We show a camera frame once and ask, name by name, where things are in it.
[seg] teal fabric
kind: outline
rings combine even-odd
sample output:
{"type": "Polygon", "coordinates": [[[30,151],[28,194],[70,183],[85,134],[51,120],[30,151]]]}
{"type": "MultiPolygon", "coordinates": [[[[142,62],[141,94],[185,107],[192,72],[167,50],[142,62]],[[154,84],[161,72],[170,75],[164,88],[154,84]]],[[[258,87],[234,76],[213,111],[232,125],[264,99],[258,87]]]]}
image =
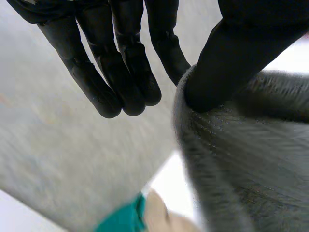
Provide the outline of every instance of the teal fabric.
{"type": "Polygon", "coordinates": [[[121,207],[105,219],[94,232],[142,232],[145,198],[140,194],[133,202],[121,207]]]}

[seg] gloved hand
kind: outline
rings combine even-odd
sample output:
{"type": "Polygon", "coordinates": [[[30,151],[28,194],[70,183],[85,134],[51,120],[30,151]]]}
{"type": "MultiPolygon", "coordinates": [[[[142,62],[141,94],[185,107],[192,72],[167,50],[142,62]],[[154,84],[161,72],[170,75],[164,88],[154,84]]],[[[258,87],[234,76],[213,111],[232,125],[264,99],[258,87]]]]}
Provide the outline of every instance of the gloved hand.
{"type": "MultiPolygon", "coordinates": [[[[106,118],[121,109],[130,116],[154,106],[161,91],[140,41],[143,0],[7,0],[28,22],[38,24],[79,87],[106,118]],[[77,23],[109,86],[90,62],[77,23]],[[114,30],[120,53],[116,49],[114,30]]],[[[145,0],[152,44],[176,84],[190,67],[174,35],[178,0],[145,0]]]]}
{"type": "Polygon", "coordinates": [[[186,87],[188,105],[207,112],[230,99],[309,30],[309,1],[218,0],[223,16],[186,87]]]}

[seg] gray fabric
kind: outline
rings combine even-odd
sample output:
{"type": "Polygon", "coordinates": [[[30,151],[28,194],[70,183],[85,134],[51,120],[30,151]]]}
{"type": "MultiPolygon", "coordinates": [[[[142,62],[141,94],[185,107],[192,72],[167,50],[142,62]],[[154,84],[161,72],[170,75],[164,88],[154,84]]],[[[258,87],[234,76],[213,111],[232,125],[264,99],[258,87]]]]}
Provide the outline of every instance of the gray fabric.
{"type": "Polygon", "coordinates": [[[178,85],[174,128],[210,232],[308,232],[309,125],[285,119],[309,118],[309,79],[261,72],[198,114],[183,97],[193,71],[178,85]]]}

